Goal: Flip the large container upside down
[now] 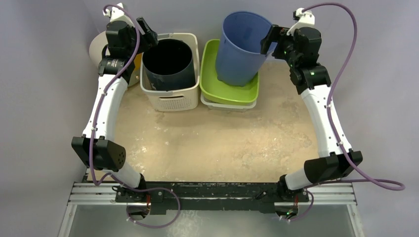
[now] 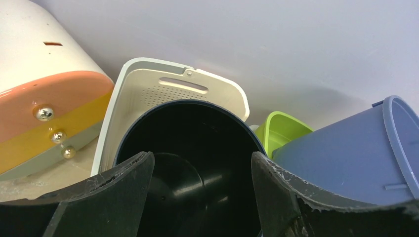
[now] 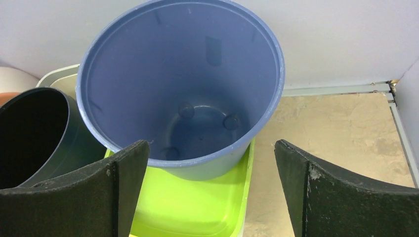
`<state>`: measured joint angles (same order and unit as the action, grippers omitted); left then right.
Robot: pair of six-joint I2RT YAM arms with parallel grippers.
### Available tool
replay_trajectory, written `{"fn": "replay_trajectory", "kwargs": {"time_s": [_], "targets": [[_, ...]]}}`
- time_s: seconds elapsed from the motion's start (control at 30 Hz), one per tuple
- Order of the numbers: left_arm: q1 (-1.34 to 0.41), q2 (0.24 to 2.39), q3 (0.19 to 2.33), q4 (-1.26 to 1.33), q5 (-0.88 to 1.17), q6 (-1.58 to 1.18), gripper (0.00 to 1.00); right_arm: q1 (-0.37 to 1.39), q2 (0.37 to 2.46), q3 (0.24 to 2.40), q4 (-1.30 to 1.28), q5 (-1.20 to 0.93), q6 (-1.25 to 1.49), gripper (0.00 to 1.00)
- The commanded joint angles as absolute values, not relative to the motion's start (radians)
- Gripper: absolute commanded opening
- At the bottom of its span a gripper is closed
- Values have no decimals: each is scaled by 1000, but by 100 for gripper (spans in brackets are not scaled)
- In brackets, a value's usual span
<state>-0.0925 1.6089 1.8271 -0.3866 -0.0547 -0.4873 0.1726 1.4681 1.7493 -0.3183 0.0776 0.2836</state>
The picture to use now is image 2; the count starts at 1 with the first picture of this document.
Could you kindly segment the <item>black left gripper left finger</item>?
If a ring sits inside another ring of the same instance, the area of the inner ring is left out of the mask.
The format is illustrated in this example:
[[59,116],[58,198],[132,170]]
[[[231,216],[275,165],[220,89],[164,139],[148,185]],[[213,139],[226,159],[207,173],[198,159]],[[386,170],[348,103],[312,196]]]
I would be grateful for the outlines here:
[[35,199],[0,204],[3,237],[134,237],[155,158],[140,152],[110,170]]

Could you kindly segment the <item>blue plastic bucket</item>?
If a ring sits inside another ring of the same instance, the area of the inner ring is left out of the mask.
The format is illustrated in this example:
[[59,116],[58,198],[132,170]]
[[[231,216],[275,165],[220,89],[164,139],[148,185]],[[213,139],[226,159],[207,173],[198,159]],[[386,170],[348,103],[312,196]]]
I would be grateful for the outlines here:
[[283,169],[352,200],[389,205],[419,197],[419,117],[399,96],[273,152]]

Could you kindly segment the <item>lime green plastic basin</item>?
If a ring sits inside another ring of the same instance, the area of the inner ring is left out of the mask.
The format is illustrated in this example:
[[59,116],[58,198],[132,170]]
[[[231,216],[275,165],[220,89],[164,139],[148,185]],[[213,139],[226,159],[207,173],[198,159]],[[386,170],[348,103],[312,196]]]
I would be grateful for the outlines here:
[[274,111],[254,132],[262,143],[267,156],[272,159],[272,154],[276,149],[313,132],[313,129],[291,115]]

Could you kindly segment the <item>black cylindrical bucket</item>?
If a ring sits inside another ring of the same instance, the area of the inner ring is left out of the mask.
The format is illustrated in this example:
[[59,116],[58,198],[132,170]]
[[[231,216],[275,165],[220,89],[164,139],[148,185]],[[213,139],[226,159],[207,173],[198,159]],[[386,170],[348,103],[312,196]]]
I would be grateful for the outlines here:
[[251,156],[263,151],[240,118],[210,102],[175,100],[145,112],[114,161],[155,158],[138,236],[260,236]]

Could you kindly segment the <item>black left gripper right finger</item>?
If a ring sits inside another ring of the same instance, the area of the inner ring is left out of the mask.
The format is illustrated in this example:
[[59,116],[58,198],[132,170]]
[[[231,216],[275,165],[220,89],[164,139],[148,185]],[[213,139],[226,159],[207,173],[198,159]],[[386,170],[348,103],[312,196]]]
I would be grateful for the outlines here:
[[251,174],[264,237],[416,237],[419,202],[373,205],[321,189],[261,152]]

